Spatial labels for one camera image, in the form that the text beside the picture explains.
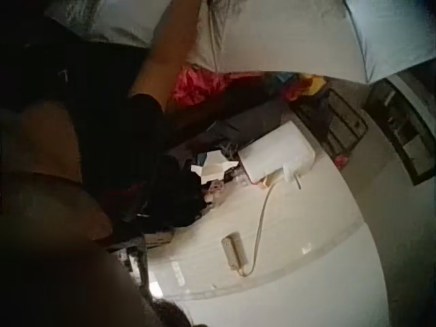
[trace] floor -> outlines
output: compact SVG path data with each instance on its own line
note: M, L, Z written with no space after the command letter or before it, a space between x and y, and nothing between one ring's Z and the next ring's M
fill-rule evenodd
M361 110L367 86L334 81L332 87L369 125L342 175L377 245L392 325L419 326L435 289L435 179L412 185L392 145Z

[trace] person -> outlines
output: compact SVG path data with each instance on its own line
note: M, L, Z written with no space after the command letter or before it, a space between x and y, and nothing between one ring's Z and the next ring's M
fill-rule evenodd
M99 146L102 138L86 140L95 134L79 140L81 129L69 107L80 102L68 98L70 84L65 102L43 99L19 114L1 110L3 326L192 325L176 305L143 298L116 258L95 242L110 235L112 225L82 184L86 178L104 183L98 168L108 172L105 160L112 174L122 175L120 183L151 184L166 134L163 111L196 40L200 5L201 0L173 0L120 102L119 124L106 130L116 132L112 150L124 151L125 160L110 165L112 158ZM131 166L126 169L124 161ZM85 163L98 176L89 176Z

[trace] white umbrella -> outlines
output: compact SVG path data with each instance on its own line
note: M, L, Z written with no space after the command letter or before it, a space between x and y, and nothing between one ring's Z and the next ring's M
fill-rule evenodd
M89 35L144 46L169 2L107 0ZM420 0L212 2L202 6L191 61L215 72L304 72L371 83L436 57L434 17Z

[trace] black sleeve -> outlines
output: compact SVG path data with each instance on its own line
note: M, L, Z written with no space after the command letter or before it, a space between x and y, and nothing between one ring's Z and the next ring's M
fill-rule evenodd
M121 182L124 185L149 182L168 135L159 102L143 94L129 98L124 112L121 111L120 129L123 136L120 153L125 154L120 169L126 171L126 180Z
M99 114L87 125L82 152L82 176L93 195L107 189L126 189L152 183L164 151L168 124L159 103L150 95L126 99L116 114Z

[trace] yellow fabric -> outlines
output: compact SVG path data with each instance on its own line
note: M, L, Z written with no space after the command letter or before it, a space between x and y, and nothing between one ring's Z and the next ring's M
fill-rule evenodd
M301 78L312 79L312 85L305 89L301 95L314 95L326 84L321 76L311 75L311 74L300 74Z

